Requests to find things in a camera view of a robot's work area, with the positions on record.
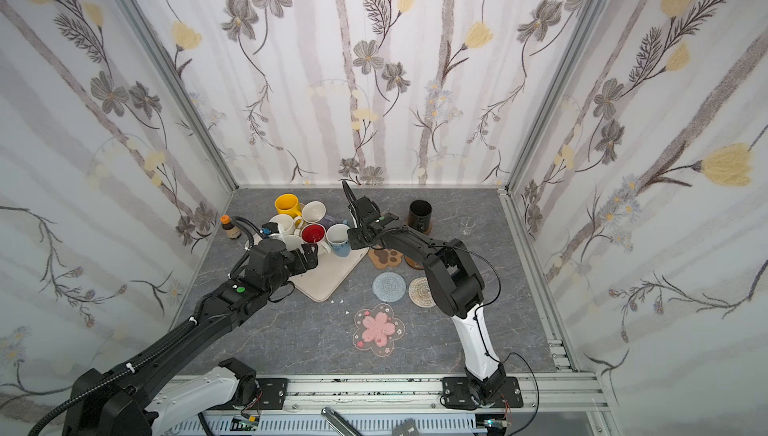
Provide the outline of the cork paw print coaster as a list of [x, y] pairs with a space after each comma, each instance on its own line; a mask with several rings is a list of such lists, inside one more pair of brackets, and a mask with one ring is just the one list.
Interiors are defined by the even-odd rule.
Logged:
[[403, 262], [403, 255], [392, 249], [370, 249], [368, 257], [377, 270], [396, 268]]

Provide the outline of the grey round coaster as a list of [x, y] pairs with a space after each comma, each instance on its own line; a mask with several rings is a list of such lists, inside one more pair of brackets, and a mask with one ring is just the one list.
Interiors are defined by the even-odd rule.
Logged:
[[401, 300], [406, 289], [404, 278], [394, 272], [382, 273], [372, 283], [373, 294], [384, 303], [394, 303]]

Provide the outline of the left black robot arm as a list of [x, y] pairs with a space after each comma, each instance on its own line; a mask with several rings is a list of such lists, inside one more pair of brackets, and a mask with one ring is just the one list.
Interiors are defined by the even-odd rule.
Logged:
[[150, 435], [160, 414], [147, 407], [160, 390], [203, 350], [266, 306], [291, 277], [317, 266], [315, 244], [304, 243], [293, 251], [277, 239], [254, 244], [231, 278], [203, 296], [185, 322], [111, 370], [84, 373], [70, 398], [44, 415], [29, 433], [41, 434], [64, 415], [64, 435]]

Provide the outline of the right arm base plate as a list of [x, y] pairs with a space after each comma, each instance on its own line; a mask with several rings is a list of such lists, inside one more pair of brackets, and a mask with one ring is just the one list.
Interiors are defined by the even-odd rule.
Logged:
[[497, 389], [488, 389], [468, 377], [452, 376], [441, 380], [440, 403], [447, 409], [519, 409], [524, 406], [519, 382], [507, 376]]

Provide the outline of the beige serving tray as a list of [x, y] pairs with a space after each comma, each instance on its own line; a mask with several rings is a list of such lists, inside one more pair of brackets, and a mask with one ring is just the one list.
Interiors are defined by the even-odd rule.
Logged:
[[[301, 248], [292, 252], [302, 255]], [[363, 250], [351, 250], [350, 255], [346, 258], [340, 258], [332, 252], [330, 254], [319, 253], [319, 263], [315, 269], [303, 275], [290, 277], [284, 286], [298, 289], [312, 301], [326, 301], [351, 274], [352, 270], [367, 252], [366, 248]]]

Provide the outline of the white woven round coaster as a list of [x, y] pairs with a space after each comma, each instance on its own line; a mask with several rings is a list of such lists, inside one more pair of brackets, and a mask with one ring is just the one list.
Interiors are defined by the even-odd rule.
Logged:
[[426, 277], [414, 279], [408, 287], [408, 295], [417, 307], [432, 308], [436, 306]]

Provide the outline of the black mug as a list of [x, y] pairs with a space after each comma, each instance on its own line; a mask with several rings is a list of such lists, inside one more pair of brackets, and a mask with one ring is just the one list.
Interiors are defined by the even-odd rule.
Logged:
[[432, 205], [425, 200], [414, 200], [410, 203], [407, 225], [426, 229], [431, 222]]

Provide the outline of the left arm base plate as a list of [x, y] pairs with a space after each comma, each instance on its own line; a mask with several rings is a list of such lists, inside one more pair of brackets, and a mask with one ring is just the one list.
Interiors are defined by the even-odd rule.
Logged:
[[209, 410], [265, 411], [282, 410], [289, 380], [286, 378], [261, 378], [240, 382], [234, 396], [227, 402]]

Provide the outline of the blue floral mug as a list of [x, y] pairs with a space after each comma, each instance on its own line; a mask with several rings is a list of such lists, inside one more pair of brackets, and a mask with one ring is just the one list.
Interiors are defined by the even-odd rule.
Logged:
[[335, 224], [326, 231], [331, 252], [340, 258], [346, 258], [351, 253], [348, 231], [349, 227], [345, 224]]

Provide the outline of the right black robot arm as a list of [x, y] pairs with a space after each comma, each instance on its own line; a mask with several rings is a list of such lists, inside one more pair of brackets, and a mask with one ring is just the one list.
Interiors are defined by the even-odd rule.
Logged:
[[485, 282], [470, 251], [458, 239], [445, 242], [416, 231], [398, 217], [383, 213], [367, 197], [357, 198], [343, 186], [354, 227], [353, 249], [391, 249], [421, 266], [436, 306], [452, 318], [464, 351], [469, 398], [486, 405], [506, 380], [504, 363], [493, 349], [485, 324]]

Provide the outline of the pink flower coaster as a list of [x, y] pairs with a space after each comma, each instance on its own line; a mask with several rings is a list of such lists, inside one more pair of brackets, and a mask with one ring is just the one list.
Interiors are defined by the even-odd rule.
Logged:
[[355, 314], [354, 323], [354, 347], [360, 351], [370, 351], [380, 358], [391, 356], [395, 351], [395, 343], [405, 335], [404, 323], [387, 303], [380, 303], [373, 309], [359, 310]]

